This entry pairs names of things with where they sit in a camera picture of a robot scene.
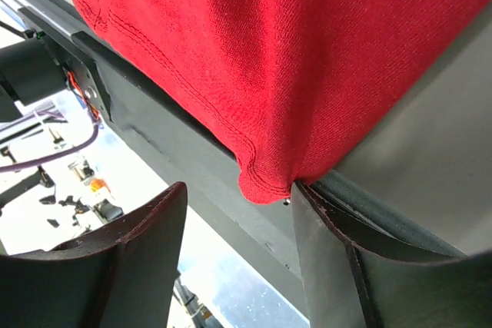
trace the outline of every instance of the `black cylinder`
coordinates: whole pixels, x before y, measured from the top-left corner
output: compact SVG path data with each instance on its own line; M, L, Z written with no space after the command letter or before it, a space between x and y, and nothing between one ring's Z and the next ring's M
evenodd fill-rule
M0 84L28 105L63 90L65 76L43 43L30 38L0 49Z

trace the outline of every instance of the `orange wire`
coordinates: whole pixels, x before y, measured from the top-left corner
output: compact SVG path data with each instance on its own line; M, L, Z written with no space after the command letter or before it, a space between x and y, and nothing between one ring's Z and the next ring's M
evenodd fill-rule
M82 89L80 89L80 86L78 86L78 83L75 80L75 75L72 71L68 71L68 80L70 81L70 84L73 86L73 88L78 91L82 100L87 105L92 115L94 115L94 118L98 121L100 118L98 110L95 108L94 105L88 102L87 98L85 97L85 94L82 92Z

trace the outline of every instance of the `stitching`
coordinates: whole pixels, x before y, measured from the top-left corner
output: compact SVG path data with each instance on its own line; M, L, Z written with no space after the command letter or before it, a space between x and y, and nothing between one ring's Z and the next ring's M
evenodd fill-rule
M162 53L162 51L145 35L143 35L138 29L136 29L133 25L128 24L121 18L119 18L111 9L108 10L109 20L112 23L115 23L116 26L119 26L119 31L125 33L129 38L133 41L137 42L144 50L146 50L153 59L166 68L173 77L176 78L178 82L181 82L180 85L184 88L184 90L190 95L190 97L200 106L202 106L205 110L212 114L212 116L223 126L225 126L232 134L237 136L240 140L242 140L249 150L249 164L247 166L247 172L251 174L251 179L263 190L271 192L276 195L285 195L288 193L288 189L284 186L275 186L271 185L265 181L262 177L258 176L258 173L254 169L254 157L256 155L256 149L252 142L244 136L240 131L238 131L234 126L232 126L227 120L225 120L213 107L210 106L208 101L199 94L179 73L176 67L169 61L169 59Z

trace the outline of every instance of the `red shirt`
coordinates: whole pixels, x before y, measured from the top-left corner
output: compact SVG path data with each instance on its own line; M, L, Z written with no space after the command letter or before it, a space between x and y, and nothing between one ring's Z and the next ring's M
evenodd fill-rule
M332 168L489 1L74 3L234 152L244 196L268 203Z

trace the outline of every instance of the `red fabric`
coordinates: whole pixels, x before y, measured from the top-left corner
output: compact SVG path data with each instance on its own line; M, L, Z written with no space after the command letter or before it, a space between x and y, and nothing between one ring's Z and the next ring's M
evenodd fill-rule
M74 0L235 153L257 203L332 168L488 2Z

